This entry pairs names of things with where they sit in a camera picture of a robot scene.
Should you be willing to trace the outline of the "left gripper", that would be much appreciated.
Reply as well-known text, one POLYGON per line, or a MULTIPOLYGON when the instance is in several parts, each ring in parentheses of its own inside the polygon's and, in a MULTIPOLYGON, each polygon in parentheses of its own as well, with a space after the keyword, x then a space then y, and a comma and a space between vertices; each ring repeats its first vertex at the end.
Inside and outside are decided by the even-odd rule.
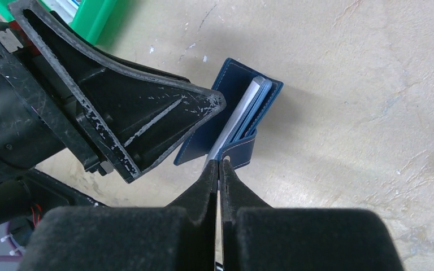
POLYGON ((86 170, 101 172, 101 155, 79 126, 83 118, 39 50, 17 22, 0 22, 0 224, 24 217, 36 227, 60 206, 99 202, 36 165, 64 149, 86 170))

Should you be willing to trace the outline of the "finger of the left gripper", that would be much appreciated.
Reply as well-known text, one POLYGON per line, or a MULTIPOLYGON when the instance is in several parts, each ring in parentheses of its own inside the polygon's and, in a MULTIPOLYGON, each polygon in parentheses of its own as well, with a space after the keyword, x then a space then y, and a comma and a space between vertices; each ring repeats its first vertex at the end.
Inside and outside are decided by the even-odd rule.
POLYGON ((222 93, 107 54, 37 1, 8 6, 67 114, 128 183, 158 166, 226 106, 222 93))

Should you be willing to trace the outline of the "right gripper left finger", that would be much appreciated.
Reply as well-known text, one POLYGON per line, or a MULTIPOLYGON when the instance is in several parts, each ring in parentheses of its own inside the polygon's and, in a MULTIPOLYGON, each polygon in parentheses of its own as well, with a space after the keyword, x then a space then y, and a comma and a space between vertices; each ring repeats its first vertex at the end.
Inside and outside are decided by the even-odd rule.
POLYGON ((19 270, 214 270, 219 167, 165 207, 67 206, 38 224, 19 270))

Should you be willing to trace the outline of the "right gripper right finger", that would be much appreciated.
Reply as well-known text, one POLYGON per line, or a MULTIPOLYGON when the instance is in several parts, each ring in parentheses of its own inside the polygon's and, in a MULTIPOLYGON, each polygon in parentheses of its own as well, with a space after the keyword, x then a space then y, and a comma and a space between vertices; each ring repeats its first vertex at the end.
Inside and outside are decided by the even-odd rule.
POLYGON ((219 165, 225 270, 402 270, 387 227, 359 208, 274 208, 219 165))

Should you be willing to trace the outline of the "blue leather card holder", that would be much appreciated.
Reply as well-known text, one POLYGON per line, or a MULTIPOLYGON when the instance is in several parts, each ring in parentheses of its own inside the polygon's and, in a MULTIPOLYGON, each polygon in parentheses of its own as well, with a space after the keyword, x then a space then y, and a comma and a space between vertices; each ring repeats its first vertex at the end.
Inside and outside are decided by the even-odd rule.
POLYGON ((257 126, 284 84, 235 59, 227 58, 212 89, 224 95, 227 106, 186 139, 174 164, 206 156, 230 157, 234 169, 248 165, 253 154, 257 126))

